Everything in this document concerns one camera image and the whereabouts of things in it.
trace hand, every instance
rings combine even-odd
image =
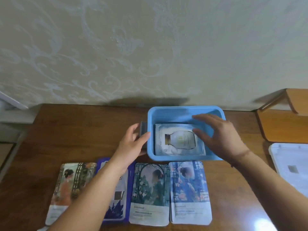
[[[134,131],[138,126],[139,123],[136,123],[127,129],[126,134],[120,141],[117,150],[110,159],[110,162],[114,163],[114,166],[118,168],[121,175],[126,172],[128,166],[133,163],[139,155],[145,154],[141,153],[141,148],[143,144],[147,142],[151,133],[147,132],[137,139],[138,134],[134,133]]]
[[[229,164],[233,165],[241,155],[245,155],[250,151],[230,121],[222,120],[220,117],[212,114],[199,114],[192,117],[205,122],[213,128],[213,137],[209,137],[199,129],[193,129],[192,131],[210,150]]]

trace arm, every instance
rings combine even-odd
[[[199,129],[193,132],[215,154],[244,176],[278,230],[307,229],[308,198],[253,154],[242,142],[231,122],[209,114],[193,118],[204,121],[214,129],[212,138]]]
[[[133,132],[137,127],[138,124],[129,127],[110,161],[48,231],[99,230],[120,177],[138,157],[142,145],[150,137],[147,132],[136,140],[138,134]]]

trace person's left arm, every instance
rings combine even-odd
[[[110,161],[48,231],[99,230],[120,177],[139,156],[141,147],[150,137],[147,132],[136,140],[138,134],[134,130],[137,127],[138,124],[134,124],[128,128]]]

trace illustrated black hair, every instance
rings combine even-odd
[[[153,171],[153,174],[154,174],[155,176],[157,176],[158,179],[164,178],[164,175],[162,174],[162,172],[161,172],[159,169]]]
[[[72,175],[73,173],[74,173],[73,170],[71,170],[71,169],[66,169],[66,170],[64,171],[64,177],[67,178],[68,176]]]
[[[180,169],[180,173],[183,175],[183,177],[186,177],[185,174],[187,174],[189,170],[190,170],[190,168],[188,168],[188,167],[182,167]]]

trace wall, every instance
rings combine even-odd
[[[308,0],[2,0],[0,91],[24,107],[255,109],[308,87],[307,9]]]

